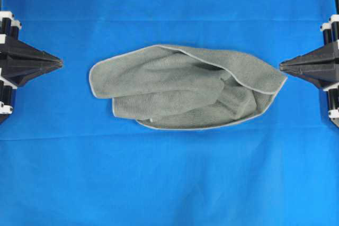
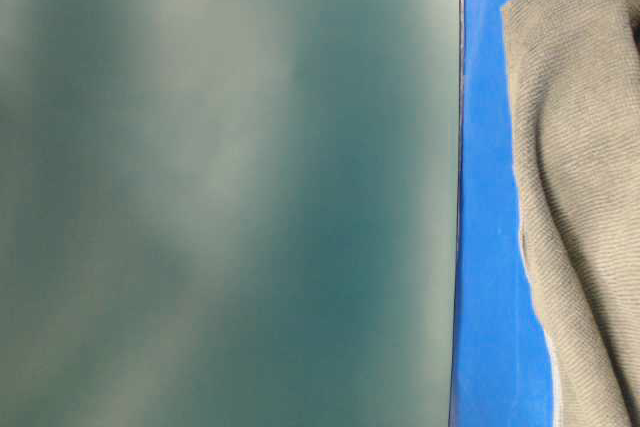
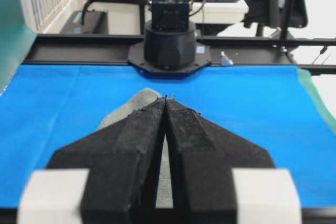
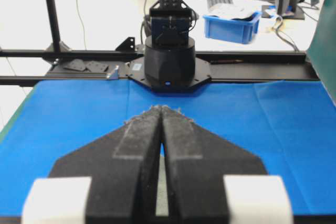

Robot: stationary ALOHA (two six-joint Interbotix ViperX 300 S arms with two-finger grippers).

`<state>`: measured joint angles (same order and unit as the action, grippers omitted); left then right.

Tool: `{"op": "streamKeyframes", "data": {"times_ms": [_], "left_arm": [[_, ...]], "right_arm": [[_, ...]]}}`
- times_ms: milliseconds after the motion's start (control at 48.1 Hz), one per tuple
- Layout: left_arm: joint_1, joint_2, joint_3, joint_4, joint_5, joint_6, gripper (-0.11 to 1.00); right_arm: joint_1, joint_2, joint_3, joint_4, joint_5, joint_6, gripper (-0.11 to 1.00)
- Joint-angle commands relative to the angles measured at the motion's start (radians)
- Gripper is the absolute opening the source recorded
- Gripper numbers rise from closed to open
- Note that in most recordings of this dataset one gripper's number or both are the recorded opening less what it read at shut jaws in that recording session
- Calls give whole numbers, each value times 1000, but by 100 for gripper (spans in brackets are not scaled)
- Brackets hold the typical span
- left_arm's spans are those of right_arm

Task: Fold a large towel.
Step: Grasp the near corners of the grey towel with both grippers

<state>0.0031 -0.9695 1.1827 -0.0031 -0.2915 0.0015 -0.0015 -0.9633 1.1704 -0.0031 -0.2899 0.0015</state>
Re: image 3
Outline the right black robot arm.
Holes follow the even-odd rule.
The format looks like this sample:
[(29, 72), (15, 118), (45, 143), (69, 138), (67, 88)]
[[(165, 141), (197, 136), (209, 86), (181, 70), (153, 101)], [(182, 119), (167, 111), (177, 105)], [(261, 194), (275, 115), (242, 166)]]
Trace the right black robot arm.
[[(149, 0), (144, 57), (181, 69), (198, 54), (192, 0)], [(267, 150), (169, 99), (167, 132), (173, 206), (180, 223), (301, 223), (299, 196), (288, 170)]]

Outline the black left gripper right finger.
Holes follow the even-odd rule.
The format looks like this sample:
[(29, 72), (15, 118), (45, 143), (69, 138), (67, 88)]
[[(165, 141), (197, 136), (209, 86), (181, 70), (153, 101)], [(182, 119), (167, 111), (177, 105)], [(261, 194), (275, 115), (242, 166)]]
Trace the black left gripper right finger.
[(189, 223), (302, 223), (288, 170), (268, 151), (166, 101), (174, 207)]

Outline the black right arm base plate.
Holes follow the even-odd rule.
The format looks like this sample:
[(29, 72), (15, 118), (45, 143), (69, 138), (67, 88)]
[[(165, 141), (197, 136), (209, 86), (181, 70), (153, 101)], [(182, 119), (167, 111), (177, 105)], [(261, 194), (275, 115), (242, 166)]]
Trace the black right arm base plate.
[(189, 57), (177, 49), (149, 50), (146, 54), (144, 42), (132, 45), (128, 63), (151, 74), (186, 75), (212, 63), (210, 47), (196, 43), (195, 55)]

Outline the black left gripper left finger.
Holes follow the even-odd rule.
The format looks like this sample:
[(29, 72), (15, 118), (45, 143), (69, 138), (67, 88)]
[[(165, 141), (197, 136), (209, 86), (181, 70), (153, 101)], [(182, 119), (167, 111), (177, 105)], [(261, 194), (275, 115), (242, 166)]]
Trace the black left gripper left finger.
[(155, 206), (165, 100), (56, 150), (32, 173), (18, 223), (131, 223)]

